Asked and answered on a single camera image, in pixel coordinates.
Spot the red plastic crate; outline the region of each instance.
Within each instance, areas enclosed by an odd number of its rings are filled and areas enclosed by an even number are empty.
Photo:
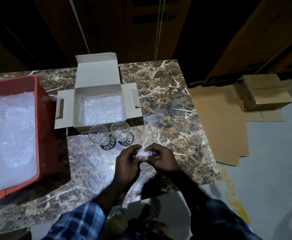
[[[53,135],[56,103],[40,85],[37,76],[0,80],[0,96],[23,92],[34,92],[35,95],[37,173],[20,185],[0,190],[0,199],[59,170],[57,139]]]

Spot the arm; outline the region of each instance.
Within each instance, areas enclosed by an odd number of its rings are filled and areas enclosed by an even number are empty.
[[[91,202],[62,214],[42,240],[99,239],[112,206],[139,176],[141,161],[133,156],[141,147],[131,145],[122,150],[116,158],[111,184]]]
[[[194,237],[208,235],[213,238],[230,236],[239,239],[260,239],[224,202],[211,199],[180,169],[172,150],[153,143],[145,151],[153,151],[153,156],[139,157],[139,160],[148,162],[170,178],[183,194],[191,212],[191,231]]]

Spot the white cardboard box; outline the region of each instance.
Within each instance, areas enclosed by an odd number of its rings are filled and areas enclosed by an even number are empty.
[[[136,83],[120,84],[116,53],[79,55],[76,59],[78,69],[75,89],[58,91],[57,94],[55,129],[73,126],[80,133],[85,134],[94,125],[83,125],[78,120],[80,94],[99,96],[121,92],[125,118],[143,116]]]

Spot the person's right hand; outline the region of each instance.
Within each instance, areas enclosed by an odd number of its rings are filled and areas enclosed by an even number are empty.
[[[143,159],[139,158],[139,160],[148,162],[156,169],[156,171],[164,173],[180,170],[171,149],[157,143],[153,143],[145,148],[145,152],[148,151],[153,151],[153,155],[148,157],[146,156]]]

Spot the person's left hand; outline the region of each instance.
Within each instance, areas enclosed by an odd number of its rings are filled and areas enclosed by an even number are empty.
[[[115,183],[121,190],[130,187],[138,178],[140,173],[139,165],[142,163],[138,158],[135,158],[137,150],[141,145],[131,145],[123,149],[116,158],[115,176],[113,183]]]

